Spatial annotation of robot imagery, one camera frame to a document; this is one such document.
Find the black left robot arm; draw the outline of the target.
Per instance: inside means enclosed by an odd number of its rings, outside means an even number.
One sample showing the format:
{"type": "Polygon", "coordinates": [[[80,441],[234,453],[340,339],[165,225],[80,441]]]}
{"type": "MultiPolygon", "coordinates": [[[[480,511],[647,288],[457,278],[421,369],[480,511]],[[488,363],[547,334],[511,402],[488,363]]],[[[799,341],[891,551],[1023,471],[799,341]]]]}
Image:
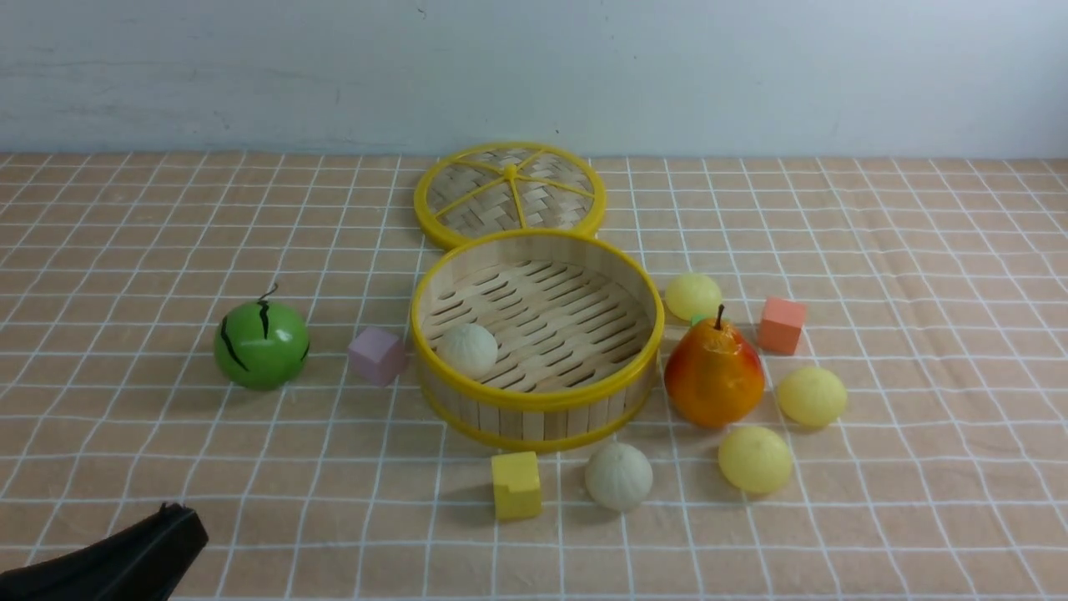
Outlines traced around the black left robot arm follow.
{"type": "Polygon", "coordinates": [[[192,508],[156,513],[98,543],[1,575],[3,600],[168,600],[209,533],[192,508]]]}

